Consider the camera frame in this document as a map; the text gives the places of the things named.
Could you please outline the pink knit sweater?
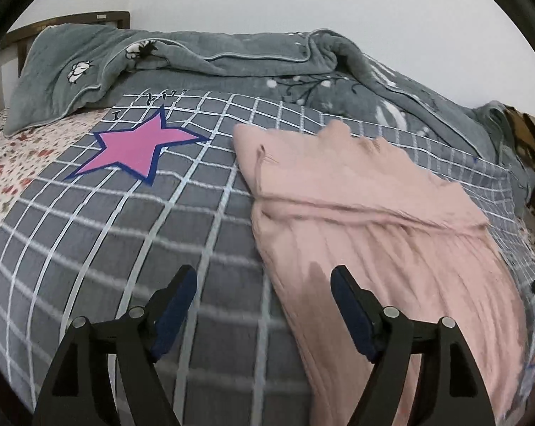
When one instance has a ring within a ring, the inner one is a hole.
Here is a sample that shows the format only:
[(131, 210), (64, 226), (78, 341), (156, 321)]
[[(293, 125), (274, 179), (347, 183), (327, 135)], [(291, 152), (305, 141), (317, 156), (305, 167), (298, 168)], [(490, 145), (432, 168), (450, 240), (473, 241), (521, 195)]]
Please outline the pink knit sweater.
[(506, 418), (525, 365), (525, 311), (463, 187), (337, 120), (313, 136), (239, 124), (233, 141), (257, 249), (312, 388), (311, 423), (346, 424), (371, 372), (331, 293), (337, 266), (409, 318), (454, 318)]

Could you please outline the brown clothes pile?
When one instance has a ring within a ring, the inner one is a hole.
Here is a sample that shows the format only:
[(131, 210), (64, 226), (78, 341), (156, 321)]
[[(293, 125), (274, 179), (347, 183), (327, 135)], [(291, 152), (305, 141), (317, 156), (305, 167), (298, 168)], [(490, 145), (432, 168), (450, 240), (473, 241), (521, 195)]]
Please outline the brown clothes pile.
[(505, 107), (504, 114), (513, 131), (517, 154), (535, 170), (535, 116), (510, 106)]

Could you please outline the grey checked quilt with stars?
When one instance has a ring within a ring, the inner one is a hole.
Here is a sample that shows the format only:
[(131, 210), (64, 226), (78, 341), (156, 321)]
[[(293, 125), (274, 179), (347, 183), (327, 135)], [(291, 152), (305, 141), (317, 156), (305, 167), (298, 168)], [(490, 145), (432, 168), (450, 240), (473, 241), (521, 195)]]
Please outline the grey checked quilt with stars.
[[(79, 168), (98, 135), (152, 116), (201, 141), (162, 151), (151, 184), (118, 167)], [(188, 425), (305, 425), (310, 388), (250, 227), (232, 146), (240, 123), (316, 134), (319, 111), (249, 96), (127, 93), (19, 195), (0, 224), (0, 373), (32, 411), (75, 316), (142, 305), (179, 266), (199, 274), (189, 319), (157, 371)]]

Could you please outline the floral bed sheet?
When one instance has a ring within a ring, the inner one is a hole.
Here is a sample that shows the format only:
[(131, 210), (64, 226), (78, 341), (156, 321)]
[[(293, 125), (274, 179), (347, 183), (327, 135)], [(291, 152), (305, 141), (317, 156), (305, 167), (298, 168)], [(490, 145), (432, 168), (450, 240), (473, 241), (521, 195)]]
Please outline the floral bed sheet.
[(13, 137), (0, 133), (0, 224), (35, 177), (72, 143), (88, 134), (106, 112), (84, 111)]

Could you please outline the grey-green fleece blanket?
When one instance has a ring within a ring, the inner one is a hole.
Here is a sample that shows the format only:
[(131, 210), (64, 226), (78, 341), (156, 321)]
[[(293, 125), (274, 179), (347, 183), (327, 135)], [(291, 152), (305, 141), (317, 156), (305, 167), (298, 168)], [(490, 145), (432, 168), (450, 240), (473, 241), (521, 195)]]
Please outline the grey-green fleece blanket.
[(262, 97), (431, 138), (506, 168), (518, 210), (535, 187), (503, 104), (458, 105), (327, 29), (227, 35), (51, 26), (31, 45), (4, 131), (108, 108), (127, 92), (184, 89)]

